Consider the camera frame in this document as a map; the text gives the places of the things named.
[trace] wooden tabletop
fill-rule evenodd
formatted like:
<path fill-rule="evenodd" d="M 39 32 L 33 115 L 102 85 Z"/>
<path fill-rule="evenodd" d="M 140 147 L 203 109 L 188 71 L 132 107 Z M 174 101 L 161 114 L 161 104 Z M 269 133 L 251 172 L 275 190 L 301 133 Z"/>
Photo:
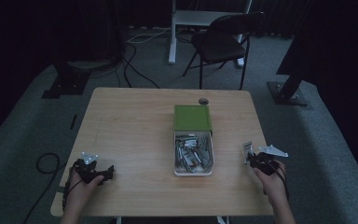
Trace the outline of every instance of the wooden tabletop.
<path fill-rule="evenodd" d="M 214 165 L 210 176 L 178 177 L 173 108 L 209 101 Z M 243 164 L 242 144 L 266 145 L 247 91 L 98 88 L 92 94 L 60 186 L 81 152 L 98 154 L 97 171 L 115 165 L 84 211 L 98 217 L 272 215 L 262 186 Z M 62 194 L 51 206 L 62 215 Z"/>

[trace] container of metal parts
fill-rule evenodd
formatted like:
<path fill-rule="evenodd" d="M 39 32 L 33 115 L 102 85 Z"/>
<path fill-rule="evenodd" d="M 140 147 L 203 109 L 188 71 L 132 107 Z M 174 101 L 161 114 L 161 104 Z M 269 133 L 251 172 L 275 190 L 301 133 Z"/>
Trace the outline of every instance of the container of metal parts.
<path fill-rule="evenodd" d="M 177 176 L 210 175 L 214 155 L 209 106 L 176 105 L 174 113 L 174 173 Z"/>

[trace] green box lid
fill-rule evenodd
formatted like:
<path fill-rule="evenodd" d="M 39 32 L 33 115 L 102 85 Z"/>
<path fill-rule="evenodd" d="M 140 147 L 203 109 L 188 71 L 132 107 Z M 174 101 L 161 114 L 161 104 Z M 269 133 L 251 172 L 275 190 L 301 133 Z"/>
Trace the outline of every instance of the green box lid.
<path fill-rule="evenodd" d="M 211 116 L 207 105 L 176 105 L 176 131 L 211 131 Z"/>

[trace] chair seat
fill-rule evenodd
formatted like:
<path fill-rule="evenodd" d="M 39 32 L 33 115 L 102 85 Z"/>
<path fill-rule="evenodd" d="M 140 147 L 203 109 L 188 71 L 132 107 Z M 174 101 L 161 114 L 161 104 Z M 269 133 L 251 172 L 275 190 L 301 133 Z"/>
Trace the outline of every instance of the chair seat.
<path fill-rule="evenodd" d="M 231 61 L 243 58 L 246 53 L 243 46 L 232 35 L 222 33 L 208 34 L 208 38 L 203 42 L 202 49 L 200 49 L 200 43 L 205 35 L 193 35 L 191 43 L 206 63 Z"/>

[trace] stand base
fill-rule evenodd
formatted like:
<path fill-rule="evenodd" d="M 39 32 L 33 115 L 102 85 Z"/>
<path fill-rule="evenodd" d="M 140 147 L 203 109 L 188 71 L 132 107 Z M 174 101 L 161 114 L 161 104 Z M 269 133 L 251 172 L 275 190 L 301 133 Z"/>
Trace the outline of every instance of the stand base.
<path fill-rule="evenodd" d="M 285 99 L 280 96 L 280 91 L 282 86 L 284 85 L 284 82 L 270 81 L 267 82 L 267 85 L 276 105 L 301 105 L 301 106 L 308 105 L 300 89 L 298 89 L 291 98 Z"/>
<path fill-rule="evenodd" d="M 62 85 L 62 78 L 57 75 L 50 90 L 45 91 L 42 99 L 59 99 L 61 95 L 81 95 L 89 81 L 90 73 L 75 72 L 75 80 L 70 85 Z"/>

